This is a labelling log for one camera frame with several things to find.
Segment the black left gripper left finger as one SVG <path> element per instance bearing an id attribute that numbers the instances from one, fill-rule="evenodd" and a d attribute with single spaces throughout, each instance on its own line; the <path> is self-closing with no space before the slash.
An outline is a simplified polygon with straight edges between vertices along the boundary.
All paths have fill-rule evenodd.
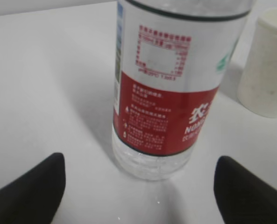
<path id="1" fill-rule="evenodd" d="M 50 224 L 66 186 L 62 153 L 53 153 L 0 189 L 0 224 Z"/>

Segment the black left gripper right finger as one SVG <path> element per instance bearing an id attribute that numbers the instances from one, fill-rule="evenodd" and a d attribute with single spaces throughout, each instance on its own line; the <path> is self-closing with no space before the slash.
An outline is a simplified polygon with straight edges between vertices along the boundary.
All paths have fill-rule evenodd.
<path id="1" fill-rule="evenodd" d="M 213 191 L 226 224 L 277 224 L 277 190 L 229 156 L 218 159 Z"/>

